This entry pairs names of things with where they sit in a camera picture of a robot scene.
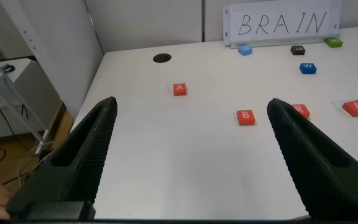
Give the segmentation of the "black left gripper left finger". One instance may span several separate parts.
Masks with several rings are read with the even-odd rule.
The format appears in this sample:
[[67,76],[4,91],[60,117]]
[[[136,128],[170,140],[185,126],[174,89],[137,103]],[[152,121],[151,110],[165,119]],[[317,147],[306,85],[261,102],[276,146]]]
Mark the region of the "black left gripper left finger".
[[93,218],[116,116],[114,97],[97,103],[10,199],[6,210],[11,219]]

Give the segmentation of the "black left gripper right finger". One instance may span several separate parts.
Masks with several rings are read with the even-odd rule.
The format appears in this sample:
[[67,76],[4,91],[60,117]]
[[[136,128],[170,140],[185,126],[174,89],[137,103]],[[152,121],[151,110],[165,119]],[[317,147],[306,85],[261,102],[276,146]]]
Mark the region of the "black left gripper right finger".
[[358,221],[358,161],[287,102],[272,99],[267,114],[310,217]]

